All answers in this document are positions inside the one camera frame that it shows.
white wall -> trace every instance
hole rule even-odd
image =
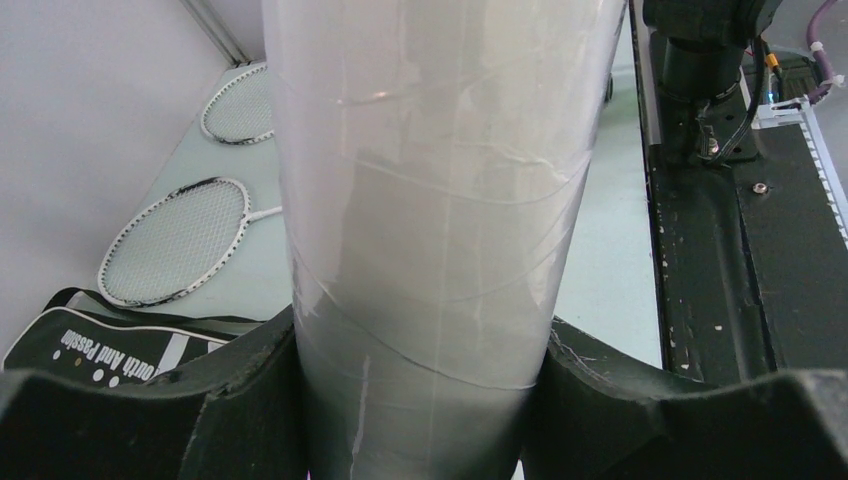
[[[0,0],[0,353],[114,236],[226,68],[176,0]]]
[[[245,53],[254,60],[265,59],[262,36],[262,0],[207,0],[233,34]]]

racket strings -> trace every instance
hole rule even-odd
[[[224,87],[203,121],[210,134],[227,143],[254,140],[273,130],[267,69]]]
[[[203,279],[237,241],[245,200],[236,185],[211,182],[161,203],[116,246],[106,290],[152,303]]]

cylindrical roll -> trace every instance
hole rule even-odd
[[[509,478],[624,0],[265,0],[318,480]]]

black cable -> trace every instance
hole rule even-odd
[[[691,129],[693,139],[697,142],[696,151],[698,152],[698,157],[706,161],[710,160],[710,139],[714,138],[715,133],[713,126],[707,120],[707,112],[710,105],[711,102],[709,100],[703,100],[692,107],[692,113],[695,116],[695,123],[697,125],[696,128]]]
[[[751,42],[751,50],[754,52],[754,63],[757,65],[757,75],[754,85],[754,92],[751,95],[751,102],[748,105],[748,111],[745,114],[745,119],[739,124],[739,127],[731,135],[731,137],[721,146],[715,157],[709,161],[709,165],[719,165],[727,158],[733,149],[739,145],[739,142],[745,137],[751,129],[751,124],[754,123],[754,118],[757,116],[757,108],[760,106],[760,99],[763,96],[763,84],[766,79],[766,53],[762,37],[757,37]]]
[[[765,56],[766,56],[766,60],[767,60],[766,65],[769,65],[769,68],[771,69],[772,73],[774,74],[774,78],[777,79],[777,92],[776,92],[777,93],[777,99],[776,99],[776,101],[782,102],[785,99],[785,96],[783,94],[783,90],[784,90],[783,89],[783,85],[784,85],[783,69],[780,68],[780,64],[777,63],[777,56],[773,56],[773,61],[774,61],[775,65],[771,66],[771,63],[768,61],[768,57],[772,56],[772,51],[771,51],[771,47],[769,46],[768,42],[766,42],[765,40],[763,40],[763,49],[765,51]],[[772,91],[771,90],[771,84],[769,84],[769,93],[771,93],[771,91]]]

clear plastic wrap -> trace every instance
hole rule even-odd
[[[265,0],[312,478],[509,478],[624,0]]]

